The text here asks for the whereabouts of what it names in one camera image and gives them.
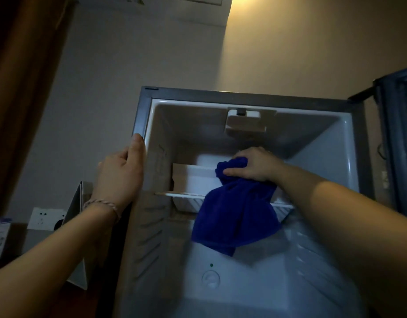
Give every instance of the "braided bracelet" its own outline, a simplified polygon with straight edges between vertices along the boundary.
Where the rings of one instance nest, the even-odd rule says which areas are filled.
[[[115,206],[114,203],[108,202],[108,201],[105,201],[105,200],[101,200],[101,199],[98,199],[98,198],[95,198],[94,200],[89,200],[86,203],[84,203],[83,209],[87,208],[92,203],[102,203],[102,204],[105,204],[105,205],[111,207],[114,210],[117,217],[118,217],[117,222],[121,219],[121,214],[118,212],[118,208]]]

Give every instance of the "blue towel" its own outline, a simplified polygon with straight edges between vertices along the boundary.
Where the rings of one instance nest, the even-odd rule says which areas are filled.
[[[215,173],[222,187],[206,195],[193,226],[192,241],[232,256],[236,247],[269,237],[280,229],[270,205],[276,188],[273,183],[222,173],[226,168],[247,164],[245,157],[218,163]]]

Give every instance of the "person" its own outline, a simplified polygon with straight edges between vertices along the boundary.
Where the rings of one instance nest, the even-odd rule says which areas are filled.
[[[143,182],[145,144],[134,134],[128,148],[99,164],[91,200],[123,210]],[[325,246],[384,317],[407,317],[407,218],[357,192],[291,166],[265,149],[234,158],[245,168],[228,176],[272,181],[299,208]],[[69,277],[84,251],[117,220],[110,205],[92,203],[47,239],[0,269],[0,317],[37,317]]]

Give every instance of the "beige wall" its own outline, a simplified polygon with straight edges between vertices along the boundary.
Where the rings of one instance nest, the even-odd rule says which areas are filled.
[[[128,143],[142,85],[347,98],[405,67],[404,0],[233,0],[225,30],[79,6],[8,215],[68,208],[77,183]],[[387,203],[371,101],[367,122]]]

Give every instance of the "microfiber cloth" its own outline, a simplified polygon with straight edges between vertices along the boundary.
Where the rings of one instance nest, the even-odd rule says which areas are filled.
[[[247,164],[245,157],[218,163],[215,173],[222,187],[206,195],[193,226],[192,241],[232,256],[236,247],[269,237],[280,229],[270,205],[276,188],[273,183],[222,173],[226,168]]]

